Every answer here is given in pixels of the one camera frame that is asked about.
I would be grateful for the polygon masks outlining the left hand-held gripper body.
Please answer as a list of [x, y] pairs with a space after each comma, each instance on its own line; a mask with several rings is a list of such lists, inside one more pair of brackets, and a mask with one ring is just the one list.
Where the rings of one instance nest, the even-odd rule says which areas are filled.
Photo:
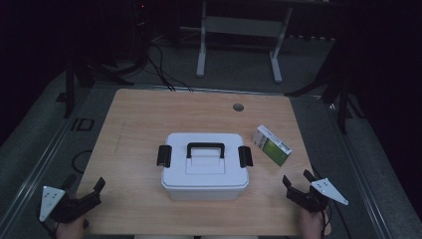
[[98, 191], [93, 191], [79, 199], [72, 199], [63, 189], [44, 186], [39, 221], [45, 222], [51, 218], [56, 222], [67, 224], [101, 203], [101, 194]]

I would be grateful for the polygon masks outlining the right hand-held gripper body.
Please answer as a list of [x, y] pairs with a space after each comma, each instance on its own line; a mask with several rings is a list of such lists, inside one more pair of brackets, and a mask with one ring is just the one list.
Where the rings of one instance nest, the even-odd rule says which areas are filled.
[[343, 205], [348, 204], [348, 200], [327, 178], [311, 182], [309, 192], [302, 192], [293, 186], [287, 188], [286, 197], [310, 213], [324, 211], [331, 199]]

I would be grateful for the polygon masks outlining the green and white medicine box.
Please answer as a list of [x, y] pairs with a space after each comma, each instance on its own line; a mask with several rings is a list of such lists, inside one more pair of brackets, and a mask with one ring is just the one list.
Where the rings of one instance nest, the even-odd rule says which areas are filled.
[[278, 166], [282, 166], [292, 153], [281, 139], [262, 124], [257, 127], [253, 143]]

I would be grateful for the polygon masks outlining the white storage box base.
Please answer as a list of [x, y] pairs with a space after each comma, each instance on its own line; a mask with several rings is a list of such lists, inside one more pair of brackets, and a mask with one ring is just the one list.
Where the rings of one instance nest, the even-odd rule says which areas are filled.
[[169, 197], [178, 201], [234, 200], [247, 187], [165, 187]]

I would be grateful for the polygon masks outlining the person's left hand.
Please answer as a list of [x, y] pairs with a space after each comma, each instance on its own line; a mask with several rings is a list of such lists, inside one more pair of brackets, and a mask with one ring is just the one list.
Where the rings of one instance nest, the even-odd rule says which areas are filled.
[[58, 223], [56, 225], [56, 239], [84, 239], [86, 215], [83, 214], [71, 223]]

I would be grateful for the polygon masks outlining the person's right hand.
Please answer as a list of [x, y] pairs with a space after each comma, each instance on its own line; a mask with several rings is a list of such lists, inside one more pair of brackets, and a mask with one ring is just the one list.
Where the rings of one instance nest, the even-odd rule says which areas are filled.
[[302, 209], [299, 226], [303, 239], [321, 239], [324, 226], [322, 213], [310, 213], [305, 209]]

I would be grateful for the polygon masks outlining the black tripod stand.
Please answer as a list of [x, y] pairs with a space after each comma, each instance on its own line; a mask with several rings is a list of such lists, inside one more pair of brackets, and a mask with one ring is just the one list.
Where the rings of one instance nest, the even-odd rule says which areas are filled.
[[128, 68], [112, 71], [88, 56], [78, 52], [70, 53], [66, 57], [66, 90], [60, 96], [60, 100], [66, 104], [64, 118], [67, 119], [75, 107], [75, 80], [83, 88], [91, 88], [95, 83], [92, 72], [97, 72], [119, 85], [133, 86], [132, 82], [124, 80], [122, 76], [139, 70], [145, 63], [145, 60], [135, 60]]
[[314, 81], [298, 90], [285, 93], [285, 96], [299, 97], [326, 85], [321, 99], [325, 104], [333, 104], [336, 99], [339, 99], [336, 123], [339, 130], [346, 134], [348, 94], [358, 66], [358, 57], [359, 53], [355, 44], [347, 43], [344, 39], [336, 39]]

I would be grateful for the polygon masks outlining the black square floor bracket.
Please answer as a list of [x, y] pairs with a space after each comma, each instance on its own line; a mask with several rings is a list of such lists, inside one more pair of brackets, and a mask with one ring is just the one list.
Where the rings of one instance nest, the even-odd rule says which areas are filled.
[[77, 118], [74, 120], [71, 130], [72, 131], [90, 131], [93, 129], [95, 121], [93, 119]]

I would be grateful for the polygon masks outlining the white metal stand frame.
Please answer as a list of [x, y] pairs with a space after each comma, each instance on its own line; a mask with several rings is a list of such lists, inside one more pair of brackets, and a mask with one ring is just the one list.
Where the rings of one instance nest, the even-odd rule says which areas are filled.
[[277, 40], [275, 48], [269, 52], [269, 60], [274, 77], [274, 82], [280, 84], [283, 80], [280, 64], [278, 60], [282, 44], [286, 37], [286, 32], [293, 14], [293, 7], [288, 7], [282, 14], [280, 21], [255, 20], [248, 18], [233, 18], [209, 15], [207, 13], [207, 2], [201, 1], [201, 25], [200, 47], [198, 53], [196, 76], [202, 78], [205, 75], [207, 45], [207, 33], [221, 33], [231, 35], [268, 37]]

